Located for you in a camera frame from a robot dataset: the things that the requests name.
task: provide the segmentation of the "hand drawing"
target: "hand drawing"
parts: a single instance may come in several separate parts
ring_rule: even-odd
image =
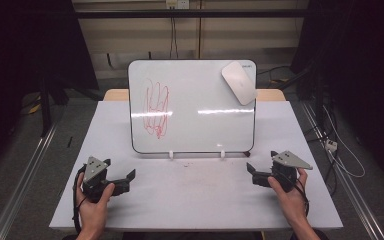
[[[167,106],[168,87],[161,87],[160,82],[154,83],[149,80],[150,86],[145,90],[145,102],[143,112],[143,126],[150,135],[156,134],[160,139],[167,132]]]

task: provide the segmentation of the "hand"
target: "hand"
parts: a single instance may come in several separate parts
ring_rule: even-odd
[[[303,187],[305,187],[308,175],[302,168],[298,168],[298,173],[300,175],[298,180],[302,183],[302,186],[298,184],[297,187],[304,191]],[[305,201],[301,193],[295,188],[286,193],[274,177],[269,177],[268,180],[270,186],[276,192],[283,215],[294,229],[297,237],[299,239],[319,239],[308,223],[305,213]]]
[[[102,193],[99,202],[95,204],[90,202],[82,192],[83,177],[84,173],[80,173],[76,189],[76,201],[77,206],[80,205],[79,213],[82,221],[82,231],[77,239],[98,239],[104,232],[107,220],[107,203],[110,200],[115,185],[110,183]]]

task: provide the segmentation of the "white wall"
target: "white wall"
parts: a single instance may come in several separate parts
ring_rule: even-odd
[[[296,9],[307,4],[307,0],[190,0],[191,9]],[[76,11],[166,8],[161,0],[73,0],[73,5]],[[290,64],[302,26],[301,18],[175,21],[180,58],[228,59],[239,55],[256,61],[259,69]],[[126,61],[147,58],[148,52],[154,59],[169,58],[170,19],[80,19],[79,23],[98,78],[124,74]],[[115,69],[107,65],[106,53],[111,53]]]

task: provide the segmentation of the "metal rail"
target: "metal rail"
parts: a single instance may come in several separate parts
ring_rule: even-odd
[[[14,222],[18,211],[20,210],[21,204],[23,203],[24,197],[26,196],[33,178],[35,177],[36,172],[40,167],[40,163],[45,156],[46,150],[52,141],[57,124],[63,116],[65,106],[60,106],[59,109],[61,109],[61,111],[57,112],[56,120],[52,124],[46,136],[40,138],[36,150],[33,153],[33,156],[30,158],[23,176],[18,182],[17,187],[15,188],[11,198],[5,205],[5,208],[0,215],[0,240],[3,240],[7,237],[11,225]]]
[[[263,9],[263,10],[81,10],[76,12],[20,10],[24,16],[44,18],[298,18],[298,17],[333,17],[338,10],[308,9]]]
[[[307,115],[308,120],[310,121],[312,127],[314,128],[314,131],[318,138],[321,138],[323,136],[321,130],[317,127],[317,123],[314,119],[314,110],[312,107],[307,103],[302,103],[302,108],[304,109],[305,114]],[[332,164],[334,161],[334,156],[330,151],[327,151],[324,149],[323,141],[320,141],[321,147],[324,151],[327,152],[329,156],[329,161]],[[336,159],[340,164],[342,164],[341,159],[338,157]],[[380,224],[376,218],[376,216],[373,214],[372,210],[370,209],[369,205],[364,200],[363,196],[361,195],[360,191],[358,190],[357,186],[354,184],[354,181],[352,180],[351,176],[344,173],[340,167],[338,167],[337,164],[334,165],[334,170],[336,172],[336,175],[338,176],[339,180],[341,181],[341,184],[343,185],[352,205],[354,206],[361,223],[366,228],[367,233],[369,234],[370,238],[373,240],[381,240],[384,239],[384,233],[380,227]]]

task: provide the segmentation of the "gray carpet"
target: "gray carpet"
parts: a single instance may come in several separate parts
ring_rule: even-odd
[[[260,87],[269,85],[268,77],[268,74],[259,76]],[[276,78],[275,72],[272,73],[272,78]],[[102,80],[100,84],[102,85],[101,93],[113,88],[113,86],[126,86],[122,80]],[[301,103],[296,98],[294,88],[287,89],[285,96],[291,102],[302,130],[310,129],[311,125],[304,114]],[[53,111],[64,111],[64,115],[36,173],[35,181],[29,186],[22,206],[8,232],[7,239],[62,239],[68,234],[50,229],[48,225],[97,105],[96,102],[78,94],[70,94],[70,97],[66,107],[52,107]],[[384,172],[377,166],[369,149],[365,149],[358,143],[352,127],[340,115],[340,109],[336,110],[336,114],[341,138],[359,157],[366,169],[366,176],[355,178],[354,182],[384,231]],[[5,144],[5,150],[0,156],[0,213],[33,155],[39,142],[40,133],[40,112],[33,115],[20,115],[14,132]],[[307,138],[315,138],[314,133],[307,135]],[[328,170],[329,162],[320,143],[311,142],[309,147],[322,175],[324,175]],[[349,171],[355,173],[361,171],[353,157],[342,145],[339,145],[339,155]],[[329,186],[334,185],[332,174],[328,184]],[[337,190],[333,195],[333,201],[344,223],[344,228],[326,232],[330,239],[370,239],[339,181]],[[269,231],[265,233],[265,236],[266,239],[285,240],[289,239],[290,234],[291,232],[288,230]],[[102,239],[120,239],[121,236],[120,233],[106,233]]]

